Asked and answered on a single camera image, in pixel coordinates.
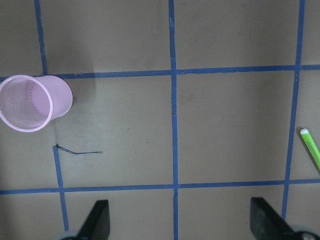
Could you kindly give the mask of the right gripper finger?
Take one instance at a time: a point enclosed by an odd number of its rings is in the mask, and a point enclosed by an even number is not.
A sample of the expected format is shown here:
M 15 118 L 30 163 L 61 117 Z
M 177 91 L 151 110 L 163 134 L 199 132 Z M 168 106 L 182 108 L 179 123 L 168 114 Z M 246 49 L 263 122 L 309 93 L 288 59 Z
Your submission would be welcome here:
M 256 240 L 294 240 L 294 230 L 263 197 L 250 199 L 250 230 Z

